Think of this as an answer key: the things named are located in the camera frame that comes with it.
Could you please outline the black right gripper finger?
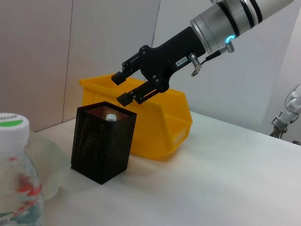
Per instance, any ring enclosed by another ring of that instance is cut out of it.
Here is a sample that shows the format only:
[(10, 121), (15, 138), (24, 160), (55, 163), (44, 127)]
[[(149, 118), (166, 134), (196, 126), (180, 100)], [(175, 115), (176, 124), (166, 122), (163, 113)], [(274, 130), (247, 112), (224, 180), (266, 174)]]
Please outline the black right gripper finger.
[(117, 101), (123, 106), (129, 105), (133, 101), (142, 104), (162, 90), (163, 85), (160, 81), (147, 81), (130, 92), (120, 95), (117, 97)]
[(116, 84), (120, 85), (125, 82), (128, 77), (130, 77), (133, 73), (138, 71), (141, 67), (141, 62), (139, 59), (139, 53), (136, 53), (128, 60), (122, 63), (121, 72), (117, 72), (113, 76), (111, 76), (111, 80)]

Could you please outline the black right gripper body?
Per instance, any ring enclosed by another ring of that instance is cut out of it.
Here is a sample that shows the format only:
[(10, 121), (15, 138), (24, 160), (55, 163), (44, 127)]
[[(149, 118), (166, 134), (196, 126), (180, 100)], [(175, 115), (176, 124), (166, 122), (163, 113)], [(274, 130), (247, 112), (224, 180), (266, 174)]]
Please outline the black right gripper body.
[(147, 93), (167, 91), (171, 76), (191, 62), (189, 55), (200, 57), (205, 52), (190, 26), (156, 48), (145, 46), (139, 53), (140, 70), (147, 79), (143, 90)]

